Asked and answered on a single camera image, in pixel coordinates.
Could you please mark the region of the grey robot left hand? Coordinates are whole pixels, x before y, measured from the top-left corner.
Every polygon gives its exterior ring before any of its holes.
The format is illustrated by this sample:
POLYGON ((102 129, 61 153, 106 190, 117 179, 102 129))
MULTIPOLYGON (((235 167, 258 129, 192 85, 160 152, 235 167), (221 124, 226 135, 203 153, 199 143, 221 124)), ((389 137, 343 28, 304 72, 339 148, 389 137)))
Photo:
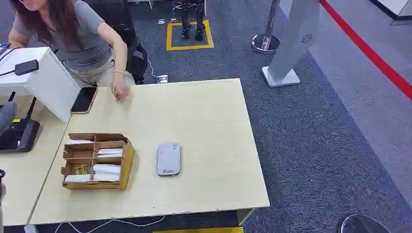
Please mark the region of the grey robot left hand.
POLYGON ((17 113, 15 101, 6 102, 0 109, 0 134, 4 133, 12 124, 17 113))

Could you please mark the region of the person's left hand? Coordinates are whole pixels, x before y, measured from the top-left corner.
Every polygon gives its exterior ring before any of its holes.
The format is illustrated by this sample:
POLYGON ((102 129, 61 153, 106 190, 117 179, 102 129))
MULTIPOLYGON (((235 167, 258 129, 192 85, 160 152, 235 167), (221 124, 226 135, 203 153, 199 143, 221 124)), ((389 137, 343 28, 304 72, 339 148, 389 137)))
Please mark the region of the person's left hand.
POLYGON ((120 73, 114 73, 112 79, 112 92, 116 101, 124 101, 128 97, 129 86, 126 82, 126 76, 120 73))

